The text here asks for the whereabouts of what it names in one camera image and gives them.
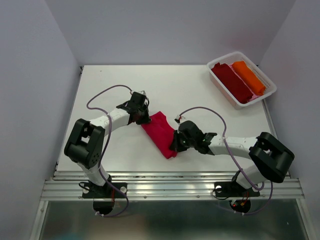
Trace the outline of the crimson red t shirt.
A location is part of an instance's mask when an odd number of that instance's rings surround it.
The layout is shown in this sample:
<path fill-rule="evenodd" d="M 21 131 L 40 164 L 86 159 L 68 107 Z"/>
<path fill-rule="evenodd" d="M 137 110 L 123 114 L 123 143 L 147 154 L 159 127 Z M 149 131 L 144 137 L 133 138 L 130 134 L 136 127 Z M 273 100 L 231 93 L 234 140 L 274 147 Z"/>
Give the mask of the crimson red t shirt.
<path fill-rule="evenodd" d="M 167 160 L 175 158 L 178 153 L 170 149 L 175 130 L 169 125 L 167 117 L 161 111 L 158 111 L 151 115 L 150 119 L 149 123 L 141 125 L 143 130 Z"/>

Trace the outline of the white plastic basket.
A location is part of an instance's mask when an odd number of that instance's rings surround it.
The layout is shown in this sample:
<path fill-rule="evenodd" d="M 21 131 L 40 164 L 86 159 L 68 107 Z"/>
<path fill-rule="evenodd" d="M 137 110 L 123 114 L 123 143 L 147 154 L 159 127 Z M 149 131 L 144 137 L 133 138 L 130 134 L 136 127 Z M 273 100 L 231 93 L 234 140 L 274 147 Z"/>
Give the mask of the white plastic basket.
<path fill-rule="evenodd" d="M 236 51 L 207 63 L 210 79 L 240 110 L 276 92 L 276 85 L 243 53 Z"/>

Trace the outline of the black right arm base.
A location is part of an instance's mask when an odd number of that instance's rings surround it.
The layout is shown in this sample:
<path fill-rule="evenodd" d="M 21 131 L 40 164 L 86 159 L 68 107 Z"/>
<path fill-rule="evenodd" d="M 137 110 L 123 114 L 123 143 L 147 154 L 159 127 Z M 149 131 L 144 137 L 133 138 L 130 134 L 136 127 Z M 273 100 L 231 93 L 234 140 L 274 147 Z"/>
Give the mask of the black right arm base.
<path fill-rule="evenodd" d="M 252 187 L 244 188 L 236 183 L 239 174 L 240 171 L 237 171 L 231 181 L 215 182 L 211 195 L 218 200 L 226 200 L 228 198 L 259 197 L 259 191 L 253 191 Z"/>

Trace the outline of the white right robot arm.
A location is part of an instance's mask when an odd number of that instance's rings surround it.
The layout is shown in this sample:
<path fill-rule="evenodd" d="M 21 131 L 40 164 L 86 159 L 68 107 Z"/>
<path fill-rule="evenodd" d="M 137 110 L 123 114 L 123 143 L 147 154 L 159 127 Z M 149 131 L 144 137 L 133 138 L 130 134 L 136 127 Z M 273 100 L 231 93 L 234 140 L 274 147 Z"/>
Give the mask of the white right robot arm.
<path fill-rule="evenodd" d="M 184 152 L 193 148 L 204 155 L 229 155 L 250 159 L 253 165 L 240 168 L 230 182 L 231 192 L 242 195 L 253 185 L 264 181 L 282 183 L 295 158 L 294 153 L 268 132 L 257 137 L 225 137 L 214 132 L 202 132 L 190 121 L 181 123 L 173 132 L 170 150 Z"/>

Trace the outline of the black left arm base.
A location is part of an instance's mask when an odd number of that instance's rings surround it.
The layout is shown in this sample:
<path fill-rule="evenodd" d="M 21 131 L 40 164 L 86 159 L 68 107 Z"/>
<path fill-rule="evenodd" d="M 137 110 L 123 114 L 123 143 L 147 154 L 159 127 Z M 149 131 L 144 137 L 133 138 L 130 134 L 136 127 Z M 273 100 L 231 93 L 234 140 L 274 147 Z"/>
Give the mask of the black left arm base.
<path fill-rule="evenodd" d="M 107 183 L 98 186 L 90 181 L 81 181 L 78 186 L 82 188 L 82 198 L 84 199 L 124 199 L 123 192 L 119 192 L 110 187 Z"/>

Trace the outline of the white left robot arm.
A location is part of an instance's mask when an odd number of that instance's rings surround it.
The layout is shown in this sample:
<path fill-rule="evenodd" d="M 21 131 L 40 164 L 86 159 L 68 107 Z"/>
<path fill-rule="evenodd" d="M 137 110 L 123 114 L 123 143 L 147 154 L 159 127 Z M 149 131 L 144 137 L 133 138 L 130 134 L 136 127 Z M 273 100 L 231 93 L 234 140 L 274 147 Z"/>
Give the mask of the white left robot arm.
<path fill-rule="evenodd" d="M 149 123 L 148 107 L 149 99 L 145 91 L 134 91 L 130 100 L 116 106 L 110 113 L 92 120 L 80 118 L 75 122 L 64 155 L 83 170 L 100 197 L 111 193 L 110 175 L 101 164 L 105 137 L 109 141 L 113 131 L 131 123 Z"/>

